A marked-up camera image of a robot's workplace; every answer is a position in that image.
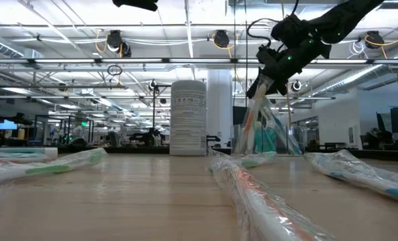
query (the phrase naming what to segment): plastic-wrapped toothbrush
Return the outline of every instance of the plastic-wrapped toothbrush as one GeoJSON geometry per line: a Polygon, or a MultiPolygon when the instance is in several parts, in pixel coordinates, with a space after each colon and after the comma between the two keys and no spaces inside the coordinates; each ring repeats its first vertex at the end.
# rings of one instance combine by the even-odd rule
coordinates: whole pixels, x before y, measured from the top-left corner
{"type": "Polygon", "coordinates": [[[250,154],[254,151],[254,122],[258,117],[262,100],[266,95],[268,88],[273,84],[273,80],[264,75],[260,75],[260,84],[254,95],[254,99],[248,107],[247,118],[245,122],[245,130],[240,137],[239,143],[236,145],[235,152],[242,154],[250,154]]]}
{"type": "Polygon", "coordinates": [[[398,200],[398,173],[371,167],[346,150],[337,153],[307,153],[306,160],[321,173],[369,187],[398,200]]]}

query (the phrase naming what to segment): desk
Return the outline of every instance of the desk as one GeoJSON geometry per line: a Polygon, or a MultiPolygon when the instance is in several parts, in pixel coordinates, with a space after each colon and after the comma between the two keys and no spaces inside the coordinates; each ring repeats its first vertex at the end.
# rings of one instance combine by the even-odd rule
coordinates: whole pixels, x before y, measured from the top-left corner
{"type": "MultiPolygon", "coordinates": [[[[238,240],[235,210],[205,157],[110,154],[99,166],[17,181],[0,240],[238,240]]],[[[398,163],[369,161],[398,171],[398,163]]],[[[397,240],[398,202],[312,170],[301,157],[252,169],[338,240],[397,240]]]]}

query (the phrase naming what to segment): ceiling pipe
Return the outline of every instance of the ceiling pipe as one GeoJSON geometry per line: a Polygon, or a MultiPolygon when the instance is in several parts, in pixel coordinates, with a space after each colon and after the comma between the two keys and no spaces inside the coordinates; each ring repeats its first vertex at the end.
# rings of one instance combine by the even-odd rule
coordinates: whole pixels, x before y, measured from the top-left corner
{"type": "MultiPolygon", "coordinates": [[[[398,48],[390,52],[393,59],[398,60],[398,48]]],[[[327,92],[340,92],[351,89],[359,84],[363,84],[369,80],[374,80],[379,76],[392,73],[390,67],[386,64],[375,64],[361,70],[353,70],[342,74],[335,78],[327,87],[321,88],[319,91],[313,92],[311,96],[322,96],[327,92]]]]}
{"type": "Polygon", "coordinates": [[[66,37],[60,30],[58,30],[52,23],[50,23],[45,17],[43,17],[41,14],[39,14],[34,8],[33,5],[30,3],[26,3],[23,0],[17,0],[22,6],[24,6],[26,9],[28,9],[30,12],[34,13],[36,16],[41,18],[47,23],[47,26],[53,30],[55,33],[57,33],[61,38],[69,42],[72,47],[74,47],[76,50],[82,52],[86,56],[89,56],[86,52],[84,52],[78,45],[76,45],[73,41],[71,41],[68,37],[66,37]]]}
{"type": "MultiPolygon", "coordinates": [[[[167,64],[164,68],[158,67],[123,67],[121,66],[123,71],[125,72],[170,72],[175,68],[190,68],[191,65],[173,65],[167,64]]],[[[10,72],[106,72],[108,66],[95,66],[95,67],[77,67],[77,66],[54,66],[54,67],[47,67],[44,66],[38,70],[34,68],[23,68],[23,67],[11,67],[10,72]]]]}
{"type": "Polygon", "coordinates": [[[123,72],[125,73],[131,80],[133,80],[136,83],[136,86],[138,86],[144,93],[148,93],[148,90],[140,84],[139,80],[130,72],[123,72]]]}
{"type": "MultiPolygon", "coordinates": [[[[67,29],[72,29],[72,25],[53,25],[56,29],[59,30],[67,30],[67,29]]],[[[117,29],[147,29],[147,28],[174,28],[174,29],[179,29],[180,27],[185,27],[185,24],[115,24],[115,25],[74,25],[76,29],[104,29],[104,30],[117,30],[117,29]]],[[[190,27],[192,28],[230,28],[234,27],[233,24],[191,24],[190,27]]],[[[236,24],[236,27],[245,27],[244,24],[236,24]]],[[[268,29],[263,29],[265,27],[268,27],[266,24],[254,24],[254,26],[251,27],[251,29],[260,29],[260,30],[265,30],[268,31],[268,29]]],[[[48,25],[15,25],[15,24],[0,24],[0,29],[48,29],[48,25]]]]}
{"type": "Polygon", "coordinates": [[[189,14],[189,3],[188,0],[184,0],[184,9],[185,9],[185,18],[187,20],[187,39],[188,39],[188,50],[190,52],[190,58],[194,58],[193,53],[193,41],[191,39],[191,22],[190,22],[190,14],[189,14]]]}
{"type": "Polygon", "coordinates": [[[63,89],[77,89],[77,88],[93,88],[93,89],[110,89],[110,88],[113,88],[113,89],[118,89],[118,88],[121,88],[121,89],[127,89],[128,87],[125,87],[125,86],[93,86],[93,85],[83,85],[83,86],[70,86],[70,85],[67,85],[67,86],[49,86],[49,85],[43,85],[43,86],[12,86],[12,85],[0,85],[0,88],[28,88],[28,89],[52,89],[52,88],[54,88],[54,89],[60,89],[60,88],[63,88],[63,89]]]}

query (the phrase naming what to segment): white wall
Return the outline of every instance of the white wall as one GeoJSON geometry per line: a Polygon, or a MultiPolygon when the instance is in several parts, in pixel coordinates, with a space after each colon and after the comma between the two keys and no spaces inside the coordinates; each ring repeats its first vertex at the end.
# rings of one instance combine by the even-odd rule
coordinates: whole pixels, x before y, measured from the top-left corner
{"type": "Polygon", "coordinates": [[[336,100],[318,100],[310,110],[295,110],[292,121],[317,116],[319,118],[319,141],[324,143],[349,143],[349,128],[354,127],[355,143],[361,147],[359,100],[356,90],[336,95],[336,100]]]}
{"type": "Polygon", "coordinates": [[[398,84],[390,84],[370,91],[358,91],[361,109],[361,134],[378,128],[377,113],[390,113],[398,107],[398,84]]]}

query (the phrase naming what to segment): ceiling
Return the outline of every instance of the ceiling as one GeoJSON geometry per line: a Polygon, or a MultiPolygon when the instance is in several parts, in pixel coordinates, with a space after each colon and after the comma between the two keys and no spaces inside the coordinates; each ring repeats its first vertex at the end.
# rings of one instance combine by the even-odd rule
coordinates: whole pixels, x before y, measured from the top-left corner
{"type": "MultiPolygon", "coordinates": [[[[284,11],[282,5],[277,1],[272,4],[265,4],[264,0],[236,1],[234,0],[160,0],[157,5],[157,12],[143,9],[122,6],[117,8],[111,0],[32,0],[32,12],[23,6],[18,0],[0,0],[0,38],[1,41],[11,45],[12,48],[28,48],[41,53],[45,58],[117,58],[118,56],[106,50],[100,53],[96,49],[95,41],[98,39],[98,47],[104,49],[105,36],[110,30],[119,29],[122,37],[128,41],[132,50],[133,58],[255,58],[260,44],[264,42],[259,39],[248,38],[246,40],[245,21],[251,23],[261,17],[272,17],[281,20],[282,16],[291,12],[294,0],[284,0],[284,11]],[[48,25],[54,25],[60,33],[48,25]],[[233,45],[238,38],[236,46],[228,50],[216,48],[213,42],[208,41],[216,30],[224,29],[230,37],[230,45],[233,45]],[[73,42],[77,48],[61,37],[61,34],[73,42]]],[[[335,6],[338,1],[334,0],[300,0],[297,14],[300,19],[312,19],[325,13],[335,6]]],[[[252,28],[256,35],[269,36],[273,23],[262,22],[252,28]]],[[[366,58],[364,54],[352,55],[353,42],[358,37],[364,37],[367,31],[378,30],[386,42],[393,42],[398,39],[398,9],[395,10],[374,10],[369,13],[347,36],[341,44],[333,45],[331,58],[366,58]]],[[[391,50],[398,47],[398,42],[387,47],[388,55],[391,57],[391,50]]],[[[382,51],[366,49],[368,58],[383,58],[382,51]]],[[[144,72],[140,69],[142,65],[130,65],[138,70],[127,68],[132,71],[124,71],[118,81],[125,89],[95,89],[94,94],[105,96],[124,95],[147,95],[147,85],[151,80],[161,84],[171,84],[176,80],[204,80],[207,79],[209,66],[183,66],[173,67],[172,70],[163,69],[165,65],[155,64],[151,70],[144,72]]],[[[0,69],[6,71],[10,66],[0,65],[0,69]]],[[[246,73],[248,80],[255,80],[258,69],[240,66],[225,67],[231,68],[233,78],[238,82],[244,80],[246,73]]],[[[299,80],[309,89],[318,88],[335,76],[338,76],[348,68],[340,69],[337,66],[325,68],[305,68],[301,74],[296,74],[290,81],[299,80]]],[[[38,72],[39,79],[45,77],[49,72],[38,72]]],[[[32,72],[12,72],[22,79],[32,80],[32,72]]],[[[81,84],[95,86],[102,84],[102,77],[98,72],[56,72],[51,76],[43,78],[40,84],[81,84]]],[[[76,94],[72,90],[59,92],[57,89],[48,90],[48,94],[67,95],[76,94]]],[[[170,96],[170,88],[166,89],[163,96],[170,96]]],[[[138,100],[112,100],[121,108],[132,107],[145,108],[145,103],[138,100]]]]}

